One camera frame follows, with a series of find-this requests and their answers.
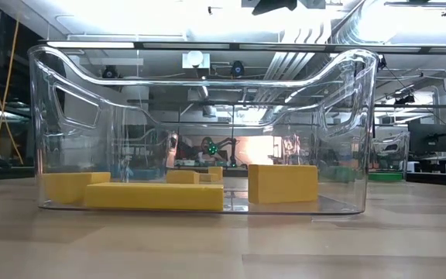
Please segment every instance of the yellow rectangular block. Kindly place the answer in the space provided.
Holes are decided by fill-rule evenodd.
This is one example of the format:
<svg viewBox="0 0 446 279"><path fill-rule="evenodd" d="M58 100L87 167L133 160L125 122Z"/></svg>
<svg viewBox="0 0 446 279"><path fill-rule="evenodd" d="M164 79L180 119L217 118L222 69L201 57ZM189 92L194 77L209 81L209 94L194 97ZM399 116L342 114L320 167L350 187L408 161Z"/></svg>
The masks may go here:
<svg viewBox="0 0 446 279"><path fill-rule="evenodd" d="M223 185L100 183L85 189L85 206L91 208L223 210Z"/></svg>
<svg viewBox="0 0 446 279"><path fill-rule="evenodd" d="M193 170L169 170L166 182L174 184L199 184L199 173Z"/></svg>
<svg viewBox="0 0 446 279"><path fill-rule="evenodd" d="M317 200L315 166L249 165L249 202L312 202Z"/></svg>
<svg viewBox="0 0 446 279"><path fill-rule="evenodd" d="M46 196L61 204L80 204L85 187L89 184L109 182L108 172L41 174L38 179L44 186Z"/></svg>
<svg viewBox="0 0 446 279"><path fill-rule="evenodd" d="M216 174L218 180L223 179L223 167L208 167L209 174Z"/></svg>
<svg viewBox="0 0 446 279"><path fill-rule="evenodd" d="M217 174L199 174L199 177L201 178L201 181L203 181L203 182L220 181L220 179L218 179Z"/></svg>

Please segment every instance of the ceiling light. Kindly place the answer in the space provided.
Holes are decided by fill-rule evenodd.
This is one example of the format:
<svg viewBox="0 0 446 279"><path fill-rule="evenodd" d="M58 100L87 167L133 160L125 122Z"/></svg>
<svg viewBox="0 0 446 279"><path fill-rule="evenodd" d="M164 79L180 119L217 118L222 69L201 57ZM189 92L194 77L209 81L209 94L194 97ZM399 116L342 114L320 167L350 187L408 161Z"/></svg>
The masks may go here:
<svg viewBox="0 0 446 279"><path fill-rule="evenodd" d="M73 42L73 41L52 41L47 42L50 47L74 48L74 49L133 49L134 44L128 42Z"/></svg>

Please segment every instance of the ceiling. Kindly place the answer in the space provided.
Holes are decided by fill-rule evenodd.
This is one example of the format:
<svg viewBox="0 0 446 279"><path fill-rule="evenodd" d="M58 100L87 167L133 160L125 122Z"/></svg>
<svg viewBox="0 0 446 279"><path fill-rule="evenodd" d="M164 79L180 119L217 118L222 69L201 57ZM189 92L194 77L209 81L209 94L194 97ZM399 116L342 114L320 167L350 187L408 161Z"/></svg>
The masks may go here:
<svg viewBox="0 0 446 279"><path fill-rule="evenodd" d="M385 1L327 0L331 4L341 4L329 5L326 10L306 9L299 4L293 12L279 9L258 16L251 15L252 8L242 8L242 0L116 0L100 5L95 0L0 0L0 9L18 17L31 30L49 40L325 43L331 31L341 23L338 34L342 35L343 43L446 44L446 16L441 16L441 10L387 8ZM363 5L354 12L354 7L361 2ZM211 7L212 15L208 13L208 7ZM350 12L350 20L344 21ZM235 60L243 62L247 67L246 75L252 78L294 79L301 76L269 74L269 66L277 56L278 53L211 52L211 62L220 65L217 72L221 76L229 75L228 65ZM195 70L181 67L181 57L182 53L177 51L93 50L80 55L79 61L97 75L102 64L106 64L101 59L107 58L108 61L118 59L118 70L124 76L196 78ZM415 75L420 73L418 69L426 69L426 75L441 74L446 70L446 57L389 55L386 59L393 71L382 71L380 77ZM314 63L323 63L324 59L308 61L301 66L314 68L317 66ZM403 85L420 80L406 79ZM379 98L402 85L395 80L384 80L378 81L377 87ZM156 92L160 98L187 99L186 92L175 93Z"/></svg>

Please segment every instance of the yellow foam block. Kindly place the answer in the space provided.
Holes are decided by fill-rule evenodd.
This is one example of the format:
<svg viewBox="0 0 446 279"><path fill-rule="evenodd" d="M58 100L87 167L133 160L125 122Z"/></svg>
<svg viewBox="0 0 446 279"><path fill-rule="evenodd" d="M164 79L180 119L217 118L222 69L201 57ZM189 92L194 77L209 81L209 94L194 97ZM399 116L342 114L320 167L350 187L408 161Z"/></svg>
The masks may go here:
<svg viewBox="0 0 446 279"><path fill-rule="evenodd" d="M108 172L41 174L46 196L53 202L78 204L84 199L85 187L89 184L109 182Z"/></svg>
<svg viewBox="0 0 446 279"><path fill-rule="evenodd" d="M223 210L223 185L100 183L85 189L85 206L167 210Z"/></svg>
<svg viewBox="0 0 446 279"><path fill-rule="evenodd" d="M250 165L249 202L312 202L317 200L315 166Z"/></svg>
<svg viewBox="0 0 446 279"><path fill-rule="evenodd" d="M203 182L216 182L220 181L218 179L217 174L199 174L199 177L201 178L201 181Z"/></svg>
<svg viewBox="0 0 446 279"><path fill-rule="evenodd" d="M170 170L166 182L174 184L199 184L199 173L193 170Z"/></svg>
<svg viewBox="0 0 446 279"><path fill-rule="evenodd" d="M208 167L209 174L216 174L218 180L223 179L223 167Z"/></svg>

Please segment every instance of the transparent container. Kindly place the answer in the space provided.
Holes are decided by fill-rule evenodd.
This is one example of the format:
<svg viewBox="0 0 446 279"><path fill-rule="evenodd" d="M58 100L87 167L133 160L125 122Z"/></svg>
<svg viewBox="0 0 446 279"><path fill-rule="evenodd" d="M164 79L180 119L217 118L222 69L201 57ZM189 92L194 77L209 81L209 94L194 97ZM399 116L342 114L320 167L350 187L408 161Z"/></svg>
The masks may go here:
<svg viewBox="0 0 446 279"><path fill-rule="evenodd" d="M33 47L29 58L42 208L88 209L81 193L55 198L56 191L72 190L47 174L109 173L112 181L163 183L170 169L216 165L225 168L224 213L351 215L365 209L378 60L373 52L340 53L317 74L291 81L103 78L50 46ZM211 99L219 90L244 95ZM194 101L191 91L211 94ZM151 102L158 95L160 102ZM218 148L217 156L207 157L210 146ZM250 164L317 166L318 200L250 204Z"/></svg>
<svg viewBox="0 0 446 279"><path fill-rule="evenodd" d="M373 139L369 171L401 174L403 179L406 179L409 139L409 132L402 132L384 139Z"/></svg>

